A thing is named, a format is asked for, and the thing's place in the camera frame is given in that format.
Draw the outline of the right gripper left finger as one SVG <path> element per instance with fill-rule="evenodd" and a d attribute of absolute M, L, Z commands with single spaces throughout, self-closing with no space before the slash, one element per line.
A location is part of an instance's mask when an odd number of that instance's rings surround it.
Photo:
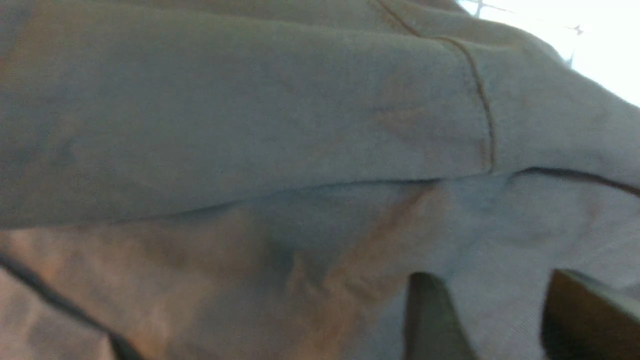
<path fill-rule="evenodd" d="M 404 318 L 405 360 L 476 360 L 443 280 L 409 276 Z"/>

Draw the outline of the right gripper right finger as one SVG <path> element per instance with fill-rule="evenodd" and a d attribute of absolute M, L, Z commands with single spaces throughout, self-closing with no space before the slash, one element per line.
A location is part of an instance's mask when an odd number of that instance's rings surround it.
<path fill-rule="evenodd" d="M 554 269 L 541 321 L 548 360 L 638 360 L 640 303 L 573 269 Z"/>

